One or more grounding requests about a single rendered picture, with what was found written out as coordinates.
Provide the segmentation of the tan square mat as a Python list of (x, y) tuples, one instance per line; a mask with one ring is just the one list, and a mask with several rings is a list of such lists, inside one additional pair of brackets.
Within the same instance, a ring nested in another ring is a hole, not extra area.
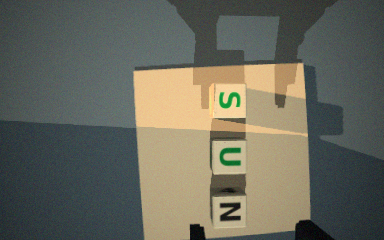
[[(294, 231), (310, 220), (303, 63), (134, 72), (144, 240), (190, 240)], [(213, 83), (247, 84), (247, 117), (209, 117)], [(214, 175), (210, 138), (248, 141), (247, 173)], [(247, 226), (213, 228), (210, 189), (240, 187)]]

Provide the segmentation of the white letter block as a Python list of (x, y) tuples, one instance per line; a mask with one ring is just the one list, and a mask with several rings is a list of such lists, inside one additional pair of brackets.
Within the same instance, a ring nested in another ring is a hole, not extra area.
[(213, 228), (246, 227), (246, 193), (240, 187), (211, 188), (210, 218)]
[(211, 137), (210, 169), (213, 174), (246, 174), (247, 140), (241, 137)]
[(213, 83), (209, 88), (209, 117), (246, 118), (247, 84)]

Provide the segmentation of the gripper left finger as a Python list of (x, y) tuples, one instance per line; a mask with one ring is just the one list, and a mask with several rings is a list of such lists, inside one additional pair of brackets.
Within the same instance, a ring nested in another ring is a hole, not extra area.
[(206, 240), (204, 227), (200, 227), (200, 224), (190, 224), (190, 240)]

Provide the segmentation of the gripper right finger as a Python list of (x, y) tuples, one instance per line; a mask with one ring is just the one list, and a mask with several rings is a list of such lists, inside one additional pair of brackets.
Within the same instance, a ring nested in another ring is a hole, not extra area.
[(295, 240), (335, 240), (311, 220), (300, 220), (295, 226)]

